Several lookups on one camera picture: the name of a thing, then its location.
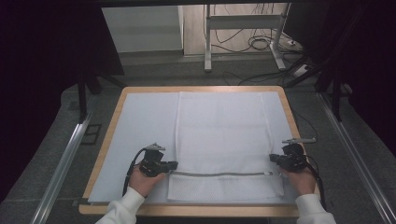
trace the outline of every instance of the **white board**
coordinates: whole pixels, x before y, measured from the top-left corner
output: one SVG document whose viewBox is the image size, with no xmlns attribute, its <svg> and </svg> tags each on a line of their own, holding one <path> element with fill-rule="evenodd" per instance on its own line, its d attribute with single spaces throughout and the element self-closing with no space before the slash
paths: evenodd
<svg viewBox="0 0 396 224">
<path fill-rule="evenodd" d="M 269 126 L 274 137 L 272 153 L 283 154 L 282 147 L 285 145 L 282 144 L 282 140 L 292 138 L 283 106 L 277 92 L 268 91 L 262 94 L 268 104 L 266 108 L 270 118 Z M 143 147 L 157 143 L 166 148 L 163 161 L 175 160 L 178 99 L 178 92 L 127 95 L 102 170 L 88 200 L 89 203 L 108 203 L 121 198 L 126 172 L 137 151 Z M 238 203 L 294 203 L 297 193 L 289 185 L 289 181 L 284 183 L 283 197 L 238 201 Z M 178 203 L 167 200 L 168 186 L 166 177 L 154 188 L 145 203 Z"/>
</svg>

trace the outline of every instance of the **black cord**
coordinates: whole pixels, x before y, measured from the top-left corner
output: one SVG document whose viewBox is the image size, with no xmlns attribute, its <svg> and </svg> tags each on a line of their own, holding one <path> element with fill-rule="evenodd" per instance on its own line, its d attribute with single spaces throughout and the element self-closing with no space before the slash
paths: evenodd
<svg viewBox="0 0 396 224">
<path fill-rule="evenodd" d="M 137 152 L 136 156 L 134 156 L 134 159 L 131 162 L 131 165 L 129 166 L 128 172 L 126 173 L 126 176 L 125 176 L 125 182 L 124 182 L 124 187 L 122 190 L 122 196 L 125 195 L 126 190 L 128 189 L 129 179 L 131 178 L 132 172 L 134 171 L 134 167 L 136 165 L 136 160 L 139 157 L 140 153 L 142 153 L 143 151 L 146 151 L 146 149 L 142 148 Z"/>
<path fill-rule="evenodd" d="M 319 194 L 320 194 L 320 203 L 321 203 L 323 209 L 324 209 L 325 211 L 327 211 L 327 208 L 326 208 L 326 200 L 325 200 L 325 197 L 324 197 L 323 181 L 322 181 L 322 179 L 320 178 L 319 173 L 318 173 L 318 172 L 314 169 L 314 167 L 312 167 L 312 165 L 309 164 L 309 162 L 306 161 L 306 159 L 305 159 L 304 157 L 302 157 L 300 154 L 298 154 L 298 153 L 296 153 L 296 152 L 294 152 L 294 151 L 292 151 L 291 153 L 294 154 L 295 156 L 297 156 L 297 157 L 305 164 L 305 166 L 309 169 L 309 171 L 311 171 L 312 175 L 313 175 L 314 178 L 317 180 L 318 189 L 319 189 Z"/>
<path fill-rule="evenodd" d="M 311 123 L 311 121 L 309 121 L 308 119 L 306 119 L 305 117 L 303 117 L 300 113 L 298 113 L 296 110 L 293 109 L 292 106 L 290 106 L 291 112 L 294 114 L 296 114 L 298 117 L 302 118 L 303 120 L 305 120 L 309 126 L 311 126 L 312 130 L 314 130 L 315 132 L 315 139 L 317 139 L 318 141 L 318 131 L 317 129 L 314 127 L 314 125 Z"/>
</svg>

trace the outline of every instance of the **gray floor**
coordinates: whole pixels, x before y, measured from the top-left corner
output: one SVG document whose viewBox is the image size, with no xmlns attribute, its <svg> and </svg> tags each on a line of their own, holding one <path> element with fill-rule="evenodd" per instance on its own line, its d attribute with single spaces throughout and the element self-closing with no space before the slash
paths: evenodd
<svg viewBox="0 0 396 224">
<path fill-rule="evenodd" d="M 181 51 L 122 54 L 126 76 L 118 77 L 129 86 L 217 86 L 236 85 L 240 78 L 276 72 L 270 55 L 214 57 L 212 73 L 204 72 L 203 57 L 183 57 Z M 281 84 L 280 75 L 266 75 L 243 85 Z M 375 204 L 346 150 L 332 127 L 314 92 L 316 78 L 292 89 L 285 89 L 302 137 L 315 136 L 315 144 L 306 144 L 307 153 L 318 163 L 324 181 L 328 210 L 337 223 L 383 223 Z M 94 223 L 100 216 L 84 216 L 78 211 L 96 156 L 106 134 L 106 129 L 120 96 L 121 89 L 100 79 L 103 91 L 98 95 L 91 125 L 100 124 L 96 142 L 85 136 L 70 170 L 50 211 L 47 223 Z M 380 139 L 360 119 L 347 98 L 341 102 L 343 124 L 360 151 L 363 160 L 375 176 L 380 188 L 396 207 L 394 170 L 396 160 Z M 21 178 L 0 205 L 0 223 L 29 223 L 58 165 L 64 149 L 78 122 L 77 88 L 66 90 L 62 107 Z M 140 223 L 295 223 L 295 218 L 251 219 L 177 219 L 139 218 Z"/>
</svg>

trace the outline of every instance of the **metal rod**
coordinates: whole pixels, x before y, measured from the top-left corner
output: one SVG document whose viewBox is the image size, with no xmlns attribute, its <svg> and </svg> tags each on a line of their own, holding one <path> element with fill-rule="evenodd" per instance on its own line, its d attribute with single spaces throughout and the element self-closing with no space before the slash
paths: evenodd
<svg viewBox="0 0 396 224">
<path fill-rule="evenodd" d="M 337 132 L 338 137 L 340 138 L 344 146 L 344 149 L 346 150 L 347 155 L 351 159 L 352 164 L 355 166 L 356 171 L 361 177 L 361 182 L 363 183 L 364 187 L 366 187 L 368 193 L 370 194 L 380 216 L 384 220 L 384 223 L 387 224 L 396 223 L 396 216 L 392 208 L 390 207 L 388 199 L 382 192 L 382 189 L 376 183 L 369 168 L 367 168 L 364 160 L 361 157 L 361 154 L 353 144 L 343 123 L 338 121 L 338 119 L 333 114 L 330 100 L 324 93 L 319 93 L 318 97 L 323 103 L 323 107 L 327 113 L 327 116 L 329 117 L 330 122 L 332 123 L 332 126 Z"/>
<path fill-rule="evenodd" d="M 92 117 L 93 108 L 96 104 L 96 98 L 97 96 L 95 95 L 91 96 L 90 101 L 88 102 L 87 117 L 81 124 L 76 126 L 76 129 L 74 130 L 73 135 L 70 138 L 66 149 L 64 150 L 64 154 L 62 155 L 59 164 L 53 173 L 49 185 L 44 192 L 43 198 L 35 210 L 35 214 L 30 222 L 31 224 L 44 224 L 47 221 L 47 218 L 50 215 L 50 210 L 55 203 L 56 197 L 58 196 L 70 165 L 74 159 L 74 156 L 76 155 L 76 151 L 78 149 L 79 143 L 81 142 L 82 136 L 84 135 L 88 123 Z"/>
</svg>

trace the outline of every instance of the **white surface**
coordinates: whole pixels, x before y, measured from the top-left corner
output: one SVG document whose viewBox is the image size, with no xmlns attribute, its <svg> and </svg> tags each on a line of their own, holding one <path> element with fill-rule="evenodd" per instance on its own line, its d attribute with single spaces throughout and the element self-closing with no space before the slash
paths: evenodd
<svg viewBox="0 0 396 224">
<path fill-rule="evenodd" d="M 262 92 L 181 92 L 177 171 L 168 199 L 228 202 L 283 195 Z"/>
<path fill-rule="evenodd" d="M 290 127 L 276 92 L 266 92 L 268 125 L 274 138 L 273 153 L 283 154 L 281 143 L 290 139 Z M 121 197 L 125 174 L 134 155 L 154 142 L 166 148 L 163 161 L 176 159 L 176 120 L 179 93 L 128 94 L 107 152 L 103 168 L 93 186 L 90 203 L 102 203 Z M 165 178 L 150 193 L 146 203 L 180 203 L 167 199 L 169 179 Z M 284 184 L 283 197 L 238 201 L 239 203 L 294 203 L 297 194 Z"/>
<path fill-rule="evenodd" d="M 117 52 L 182 49 L 177 6 L 102 8 Z"/>
</svg>

